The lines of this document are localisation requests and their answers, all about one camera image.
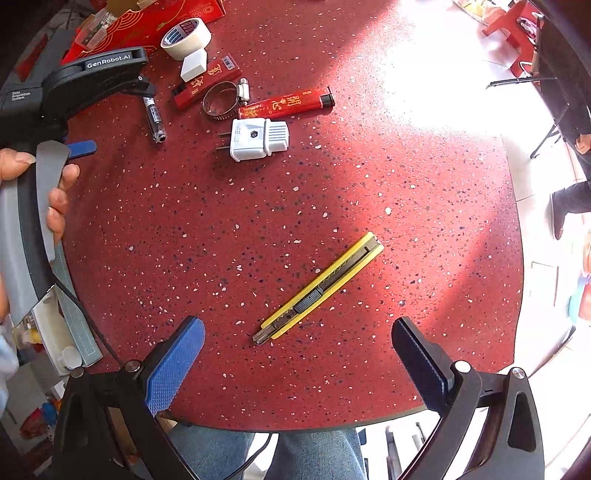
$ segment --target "shoe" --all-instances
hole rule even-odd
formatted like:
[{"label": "shoe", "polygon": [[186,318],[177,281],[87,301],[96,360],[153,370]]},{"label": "shoe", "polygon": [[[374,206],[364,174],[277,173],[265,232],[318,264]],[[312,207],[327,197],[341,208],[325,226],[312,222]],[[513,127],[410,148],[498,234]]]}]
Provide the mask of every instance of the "shoe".
[{"label": "shoe", "polygon": [[550,195],[550,211],[552,212],[552,233],[556,240],[560,240],[567,212],[560,208],[560,202],[555,197],[557,193]]}]

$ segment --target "fingernail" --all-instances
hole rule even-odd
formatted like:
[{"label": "fingernail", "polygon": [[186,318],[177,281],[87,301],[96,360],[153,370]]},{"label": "fingernail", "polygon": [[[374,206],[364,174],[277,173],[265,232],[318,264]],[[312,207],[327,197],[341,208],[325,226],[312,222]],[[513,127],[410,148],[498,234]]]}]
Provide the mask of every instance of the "fingernail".
[{"label": "fingernail", "polygon": [[14,159],[19,163],[26,163],[27,165],[31,165],[36,162],[35,157],[33,157],[30,153],[26,152],[18,152]]}]

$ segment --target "gray handle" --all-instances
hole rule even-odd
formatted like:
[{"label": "gray handle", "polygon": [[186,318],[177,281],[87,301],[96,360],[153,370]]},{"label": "gray handle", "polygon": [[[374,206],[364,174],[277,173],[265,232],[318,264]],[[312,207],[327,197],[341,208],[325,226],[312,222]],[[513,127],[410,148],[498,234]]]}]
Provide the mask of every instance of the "gray handle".
[{"label": "gray handle", "polygon": [[47,226],[49,192],[57,187],[69,149],[47,141],[37,147],[37,162],[0,186],[0,271],[13,325],[18,325],[54,285],[53,233]]}]

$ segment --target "lighter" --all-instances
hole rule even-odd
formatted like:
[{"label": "lighter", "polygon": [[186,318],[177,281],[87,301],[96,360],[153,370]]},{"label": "lighter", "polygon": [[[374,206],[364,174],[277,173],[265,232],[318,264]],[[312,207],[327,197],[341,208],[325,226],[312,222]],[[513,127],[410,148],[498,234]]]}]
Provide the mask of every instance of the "lighter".
[{"label": "lighter", "polygon": [[319,108],[331,108],[335,106],[335,97],[326,89],[315,88],[303,90],[278,97],[268,98],[257,103],[241,106],[238,109],[238,118],[278,118],[294,113],[316,110]]}]

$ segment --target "metal hose clamp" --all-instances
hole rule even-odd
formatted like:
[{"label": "metal hose clamp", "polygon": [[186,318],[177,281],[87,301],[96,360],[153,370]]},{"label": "metal hose clamp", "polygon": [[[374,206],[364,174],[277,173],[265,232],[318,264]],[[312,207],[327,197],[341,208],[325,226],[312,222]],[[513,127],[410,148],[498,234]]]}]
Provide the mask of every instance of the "metal hose clamp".
[{"label": "metal hose clamp", "polygon": [[[212,100],[226,90],[235,90],[236,101],[234,101],[234,104],[225,112],[213,114],[211,111]],[[220,82],[211,87],[203,97],[203,111],[207,116],[215,120],[226,120],[233,117],[238,112],[238,108],[246,105],[250,99],[251,96],[248,80],[240,79],[238,85],[234,84],[234,82]]]}]

